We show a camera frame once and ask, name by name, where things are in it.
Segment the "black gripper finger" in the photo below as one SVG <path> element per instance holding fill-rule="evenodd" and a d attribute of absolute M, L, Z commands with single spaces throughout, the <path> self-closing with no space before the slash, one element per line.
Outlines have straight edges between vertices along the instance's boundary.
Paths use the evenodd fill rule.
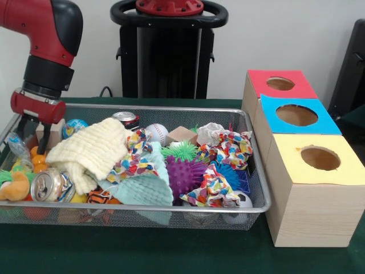
<path fill-rule="evenodd" d="M 28 122 L 28 115 L 22 115 L 17 127 L 17 134 L 20 138 L 24 138 L 24 129 L 27 122 Z"/>
<path fill-rule="evenodd" d="M 41 123 L 41 125 L 43 126 L 43 136 L 38 142 L 38 154 L 44 155 L 50 137 L 50 125 L 47 123 Z"/>

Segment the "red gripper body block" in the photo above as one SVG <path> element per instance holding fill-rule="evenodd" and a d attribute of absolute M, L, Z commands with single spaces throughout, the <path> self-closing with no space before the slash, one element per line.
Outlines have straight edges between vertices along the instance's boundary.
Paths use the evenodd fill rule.
<path fill-rule="evenodd" d="M 22 88 L 14 90 L 10 104 L 14 113 L 29 115 L 47 124 L 59 123 L 66 111 L 65 102 L 35 95 Z"/>

